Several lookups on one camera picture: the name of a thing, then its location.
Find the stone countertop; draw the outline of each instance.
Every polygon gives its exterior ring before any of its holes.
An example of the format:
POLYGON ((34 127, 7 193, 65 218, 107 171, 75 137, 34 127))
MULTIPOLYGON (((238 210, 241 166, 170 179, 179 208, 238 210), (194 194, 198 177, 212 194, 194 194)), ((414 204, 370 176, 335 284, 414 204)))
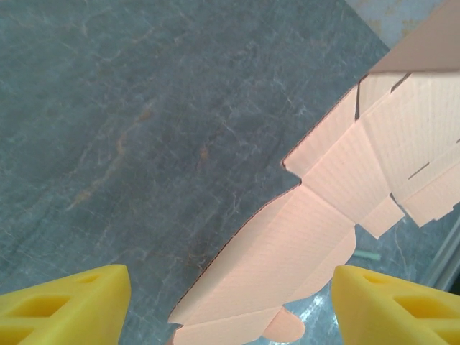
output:
MULTIPOLYGON (((337 0, 0 1, 0 293, 124 263, 121 344, 163 344, 203 268, 298 183, 281 159, 386 52, 337 0)), ((451 217, 358 229, 382 261, 357 264, 417 280, 451 217)), ((327 287, 288 307, 299 344, 340 344, 327 287)))

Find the table surface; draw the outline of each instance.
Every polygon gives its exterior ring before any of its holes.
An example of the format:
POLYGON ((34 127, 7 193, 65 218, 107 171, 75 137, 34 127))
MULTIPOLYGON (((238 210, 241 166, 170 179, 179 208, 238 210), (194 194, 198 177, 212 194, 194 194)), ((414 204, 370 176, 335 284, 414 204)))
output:
MULTIPOLYGON (((0 293, 124 263, 121 344, 163 344, 203 268, 298 183, 281 159, 387 52, 337 0, 3 0, 0 47, 0 293)), ((351 262, 417 281, 458 214, 357 229, 382 260, 351 262)), ((297 344, 341 343, 328 286, 287 307, 297 344)))

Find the gray marble surface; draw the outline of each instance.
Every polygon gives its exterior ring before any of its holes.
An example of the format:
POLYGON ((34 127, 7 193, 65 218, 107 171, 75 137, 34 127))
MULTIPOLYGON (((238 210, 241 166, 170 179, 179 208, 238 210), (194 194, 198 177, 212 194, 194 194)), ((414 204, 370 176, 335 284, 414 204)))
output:
MULTIPOLYGON (((121 344, 163 344, 218 250, 298 183, 282 157, 386 51, 344 1, 0 1, 0 293, 124 263, 121 344)), ((353 262, 417 280, 452 217, 358 229, 383 257, 353 262)), ((299 344, 340 344, 328 287, 288 307, 299 344)))

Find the cardboard box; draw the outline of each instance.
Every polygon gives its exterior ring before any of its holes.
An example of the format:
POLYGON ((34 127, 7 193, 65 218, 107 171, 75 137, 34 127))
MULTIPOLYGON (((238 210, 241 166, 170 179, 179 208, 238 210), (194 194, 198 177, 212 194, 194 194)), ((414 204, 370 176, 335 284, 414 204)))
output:
POLYGON ((403 216, 460 201, 460 1, 445 2, 378 62, 283 160, 302 183, 259 210, 170 315, 174 345, 294 341, 283 304, 319 291, 355 248, 403 216))

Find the flattened cardboard box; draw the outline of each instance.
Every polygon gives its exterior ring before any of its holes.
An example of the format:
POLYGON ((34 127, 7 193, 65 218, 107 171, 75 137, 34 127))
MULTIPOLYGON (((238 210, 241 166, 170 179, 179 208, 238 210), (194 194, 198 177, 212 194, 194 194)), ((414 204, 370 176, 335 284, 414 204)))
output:
POLYGON ((176 305, 174 345, 289 342, 283 304, 319 291, 352 255, 354 226, 381 236, 460 201, 460 1, 445 2, 283 160, 302 182, 260 209, 176 305))

